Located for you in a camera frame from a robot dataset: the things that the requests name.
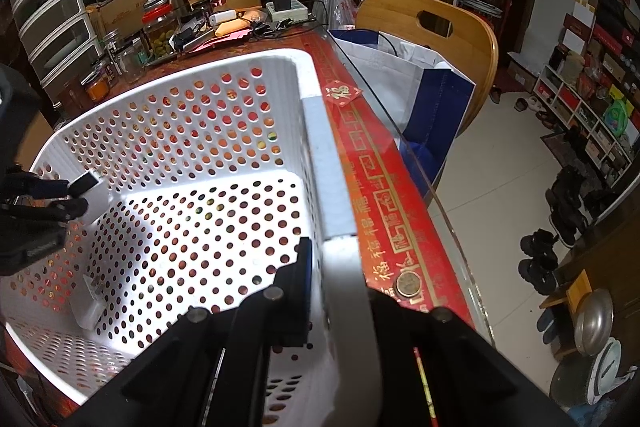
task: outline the tiled floor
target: tiled floor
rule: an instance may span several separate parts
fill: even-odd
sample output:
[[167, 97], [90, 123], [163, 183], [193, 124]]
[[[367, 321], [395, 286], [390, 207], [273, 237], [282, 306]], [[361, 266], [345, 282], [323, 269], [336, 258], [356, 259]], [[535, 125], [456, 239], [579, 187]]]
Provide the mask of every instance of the tiled floor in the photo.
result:
[[[518, 262], [525, 257], [520, 238], [550, 229], [544, 192], [560, 166], [540, 140], [550, 131], [533, 111], [514, 110], [518, 96], [504, 94], [498, 105], [487, 100], [453, 143], [437, 194], [478, 284], [498, 350], [548, 393], [557, 363], [536, 329], [544, 298], [519, 276]], [[430, 214], [446, 235], [433, 203]], [[562, 259], [566, 249], [556, 244], [555, 250]]]

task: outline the wooden chair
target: wooden chair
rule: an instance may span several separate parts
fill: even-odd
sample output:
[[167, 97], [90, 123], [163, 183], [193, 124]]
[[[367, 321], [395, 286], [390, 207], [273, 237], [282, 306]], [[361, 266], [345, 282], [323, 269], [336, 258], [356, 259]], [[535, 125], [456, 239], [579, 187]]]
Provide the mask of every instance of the wooden chair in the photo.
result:
[[[443, 37], [420, 25], [418, 16], [430, 12], [451, 22]], [[476, 117], [493, 86], [498, 66], [498, 42], [489, 25], [471, 12], [439, 0], [364, 0], [356, 28], [382, 31], [427, 46], [476, 83], [460, 132]]]

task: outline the glass tabletop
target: glass tabletop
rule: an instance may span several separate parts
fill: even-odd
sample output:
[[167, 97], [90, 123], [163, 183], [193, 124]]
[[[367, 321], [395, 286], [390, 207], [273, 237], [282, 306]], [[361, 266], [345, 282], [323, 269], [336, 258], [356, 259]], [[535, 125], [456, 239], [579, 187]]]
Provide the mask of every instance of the glass tabletop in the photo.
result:
[[[466, 308], [468, 315], [465, 318], [470, 319], [476, 331], [495, 346], [465, 253], [415, 153], [383, 102], [343, 52], [338, 41], [322, 26], [315, 28], [314, 32], [330, 47], [355, 87], [362, 90], [364, 99], [350, 100], [339, 110], [327, 103], [327, 109], [330, 114], [339, 111], [339, 116], [333, 115], [332, 122], [335, 134], [340, 137], [338, 151], [356, 214], [367, 283], [402, 298], [415, 292], [410, 284], [412, 276], [406, 273], [421, 272], [426, 286], [424, 294], [409, 298], [408, 303], [406, 299], [401, 299], [401, 302], [418, 304], [424, 311], [435, 305], [448, 306], [461, 316], [460, 309]], [[326, 84], [325, 90], [337, 90], [340, 94], [340, 89], [345, 88], [339, 83], [348, 83], [348, 79], [334, 82], [333, 85]], [[412, 176], [414, 181], [426, 187], [425, 197], [420, 197]], [[373, 235], [376, 238], [370, 240], [369, 236]], [[385, 249], [385, 235], [390, 238], [386, 246], [391, 252]], [[408, 240], [405, 245], [401, 240], [404, 235]], [[443, 266], [447, 261], [453, 270], [454, 280], [449, 267]], [[461, 296], [463, 303], [456, 301]]]

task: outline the white and blue shopping bag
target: white and blue shopping bag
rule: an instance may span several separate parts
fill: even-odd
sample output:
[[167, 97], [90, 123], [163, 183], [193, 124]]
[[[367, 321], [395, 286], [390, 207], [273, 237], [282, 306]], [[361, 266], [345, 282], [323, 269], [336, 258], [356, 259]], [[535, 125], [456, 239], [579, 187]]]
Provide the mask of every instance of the white and blue shopping bag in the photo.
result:
[[[399, 150], [421, 195], [428, 191], [415, 158], [434, 182], [458, 134], [476, 84], [433, 50], [372, 30], [332, 35], [402, 132]], [[371, 104], [373, 111], [381, 109]], [[388, 118], [377, 114], [383, 121]]]

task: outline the white plastic basket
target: white plastic basket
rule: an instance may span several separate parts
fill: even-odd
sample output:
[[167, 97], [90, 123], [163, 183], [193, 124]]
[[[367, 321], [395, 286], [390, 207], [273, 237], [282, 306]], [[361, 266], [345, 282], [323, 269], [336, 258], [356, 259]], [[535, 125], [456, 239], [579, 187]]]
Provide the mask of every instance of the white plastic basket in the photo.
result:
[[[225, 310], [314, 245], [312, 329], [271, 357], [265, 423], [372, 425], [380, 370], [356, 226], [311, 57], [278, 50], [171, 74], [57, 131], [33, 171], [95, 168], [109, 210], [66, 248], [0, 282], [20, 349], [83, 403], [190, 306]], [[69, 297], [107, 286], [96, 328]]]

